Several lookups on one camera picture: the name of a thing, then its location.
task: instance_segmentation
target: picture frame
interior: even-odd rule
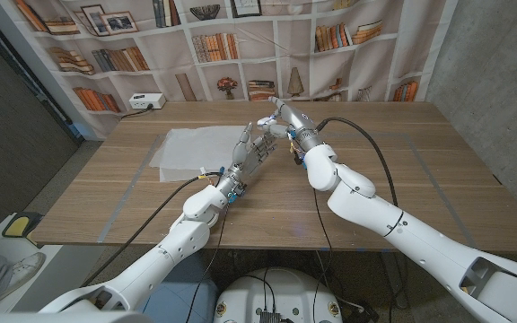
[[[92,34],[93,36],[98,36],[97,31],[95,31],[95,28],[93,27],[91,22],[89,22],[89,19],[87,19],[87,15],[84,12],[73,12],[73,14],[77,17],[77,19],[79,19],[79,22],[81,22],[81,24],[85,26],[85,28],[87,29],[87,31],[89,31],[90,34]]]
[[[109,35],[139,31],[131,12],[105,13],[101,15],[101,19]]]
[[[234,18],[262,15],[260,0],[231,0],[231,8]]]
[[[82,6],[81,11],[85,13],[85,17],[87,17],[97,36],[109,36],[105,22],[101,19],[101,15],[105,12],[100,4]]]

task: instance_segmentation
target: bowl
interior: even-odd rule
[[[220,4],[202,5],[199,7],[190,8],[190,11],[200,21],[211,20],[216,18],[216,15],[219,14],[219,10],[221,10]]]

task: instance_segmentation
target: bookshelf wallpaper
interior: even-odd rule
[[[88,121],[85,137],[104,139],[136,92],[424,100],[457,0],[0,3]],[[236,87],[219,89],[224,77]]]

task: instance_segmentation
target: gray wall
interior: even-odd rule
[[[47,88],[49,93],[63,108],[66,114],[73,120],[77,130],[85,136],[86,139],[96,140],[96,136],[92,131],[88,122],[77,111],[73,103],[69,100],[61,86],[57,83],[51,72],[45,67],[43,62],[38,58],[35,51],[31,48],[27,40],[21,32],[15,27],[11,18],[5,13],[0,5],[0,30],[11,42],[15,50],[21,55],[25,63],[39,78],[41,83]]]
[[[517,1],[459,1],[426,100],[517,198]]]

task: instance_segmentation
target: concrete wall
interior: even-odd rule
[[[517,198],[517,1],[459,1],[426,100]]]

